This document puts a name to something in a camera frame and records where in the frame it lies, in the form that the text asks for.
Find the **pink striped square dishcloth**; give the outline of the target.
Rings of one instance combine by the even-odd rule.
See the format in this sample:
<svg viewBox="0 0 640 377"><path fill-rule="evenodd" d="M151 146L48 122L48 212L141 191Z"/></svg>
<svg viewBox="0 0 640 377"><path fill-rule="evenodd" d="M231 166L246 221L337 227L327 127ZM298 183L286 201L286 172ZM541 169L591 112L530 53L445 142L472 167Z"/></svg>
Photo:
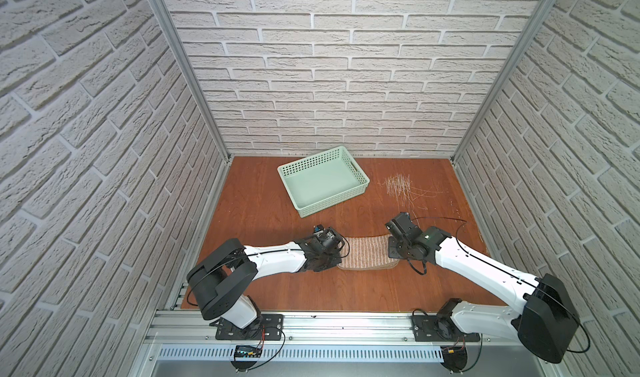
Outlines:
<svg viewBox="0 0 640 377"><path fill-rule="evenodd" d="M348 242L341 249L341 263L338 268L351 271L388 270L394 268L399 260L388 256L390 235L370 237L346 237Z"/></svg>

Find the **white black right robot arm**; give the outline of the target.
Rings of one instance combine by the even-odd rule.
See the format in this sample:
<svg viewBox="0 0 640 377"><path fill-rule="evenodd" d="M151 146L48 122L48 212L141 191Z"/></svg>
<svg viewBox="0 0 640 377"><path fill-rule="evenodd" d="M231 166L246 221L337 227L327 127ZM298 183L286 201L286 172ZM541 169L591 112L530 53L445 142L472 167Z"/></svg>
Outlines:
<svg viewBox="0 0 640 377"><path fill-rule="evenodd" d="M446 323L466 334L514 340L533 355L558 364L581 324L565 284L510 268L430 226L421 230L407 213L386 224L390 257L451 270L491 292L503 305L451 299L441 308Z"/></svg>

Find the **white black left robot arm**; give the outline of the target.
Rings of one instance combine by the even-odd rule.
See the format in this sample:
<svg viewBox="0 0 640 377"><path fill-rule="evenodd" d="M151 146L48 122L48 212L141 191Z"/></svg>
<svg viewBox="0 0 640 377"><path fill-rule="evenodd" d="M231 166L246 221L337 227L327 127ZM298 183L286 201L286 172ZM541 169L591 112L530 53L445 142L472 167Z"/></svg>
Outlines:
<svg viewBox="0 0 640 377"><path fill-rule="evenodd" d="M260 317L255 303L245 295L255 280L279 274L322 272L342 263L347 241L332 228L283 245L245 246L225 241L187 274L190 292L204 320L223 319L246 329Z"/></svg>

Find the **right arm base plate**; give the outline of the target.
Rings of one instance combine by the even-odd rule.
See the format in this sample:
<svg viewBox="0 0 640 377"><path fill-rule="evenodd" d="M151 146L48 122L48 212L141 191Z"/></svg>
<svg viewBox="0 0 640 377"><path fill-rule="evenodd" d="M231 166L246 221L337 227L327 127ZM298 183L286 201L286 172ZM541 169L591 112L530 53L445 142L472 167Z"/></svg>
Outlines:
<svg viewBox="0 0 640 377"><path fill-rule="evenodd" d="M411 315L412 332L416 342L433 343L477 343L480 334L466 334L456 327L450 319L437 315Z"/></svg>

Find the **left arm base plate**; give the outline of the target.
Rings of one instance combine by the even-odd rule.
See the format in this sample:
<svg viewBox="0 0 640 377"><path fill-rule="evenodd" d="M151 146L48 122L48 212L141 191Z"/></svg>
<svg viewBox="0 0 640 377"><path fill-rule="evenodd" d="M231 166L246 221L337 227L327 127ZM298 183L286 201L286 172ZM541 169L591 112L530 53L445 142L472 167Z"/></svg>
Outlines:
<svg viewBox="0 0 640 377"><path fill-rule="evenodd" d="M216 327L216 340L236 341L280 341L283 338L283 314L261 314L255 321L245 328L238 328L230 321L220 318L210 323Z"/></svg>

